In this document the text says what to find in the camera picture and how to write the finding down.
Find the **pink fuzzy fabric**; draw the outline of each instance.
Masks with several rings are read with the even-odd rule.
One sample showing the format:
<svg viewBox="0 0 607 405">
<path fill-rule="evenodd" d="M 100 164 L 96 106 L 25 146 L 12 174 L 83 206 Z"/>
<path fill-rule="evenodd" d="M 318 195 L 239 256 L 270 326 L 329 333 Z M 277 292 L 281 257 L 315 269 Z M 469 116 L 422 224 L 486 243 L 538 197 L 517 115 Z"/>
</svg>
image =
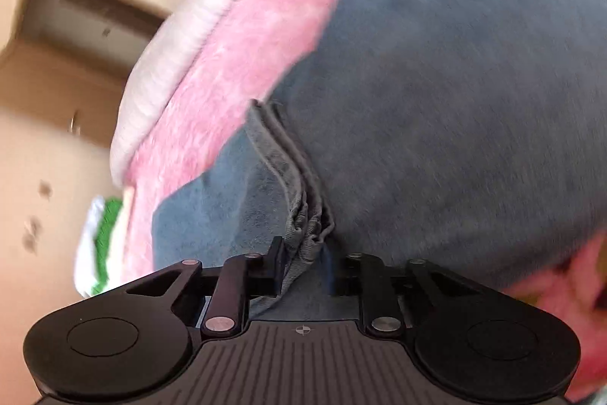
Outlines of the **pink fuzzy fabric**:
<svg viewBox="0 0 607 405">
<path fill-rule="evenodd" d="M 336 0 L 239 0 L 219 23 L 181 82 L 160 121 L 131 162 L 137 186 L 125 253 L 125 282 L 153 270 L 151 221 L 169 194 L 199 176 L 241 124 L 251 98 L 263 98 L 277 79 L 316 43 Z M 594 302 L 605 281 L 596 264 L 603 234 L 573 259 L 567 272 L 547 270 L 511 293 L 567 322 L 583 347 L 568 397 L 597 389 L 607 378 L 607 323 Z"/>
</svg>

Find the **pink fabric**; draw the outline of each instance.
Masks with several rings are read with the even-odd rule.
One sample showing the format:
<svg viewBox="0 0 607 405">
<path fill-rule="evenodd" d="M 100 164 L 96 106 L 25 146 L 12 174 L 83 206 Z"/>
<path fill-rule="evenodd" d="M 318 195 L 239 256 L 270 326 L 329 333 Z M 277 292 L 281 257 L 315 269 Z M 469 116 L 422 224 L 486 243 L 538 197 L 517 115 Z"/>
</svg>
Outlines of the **pink fabric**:
<svg viewBox="0 0 607 405">
<path fill-rule="evenodd" d="M 336 0 L 239 0 L 220 22 L 131 162 L 137 186 L 125 281 L 152 270 L 151 221 L 169 194 L 199 176 L 262 98 L 310 51 Z"/>
</svg>

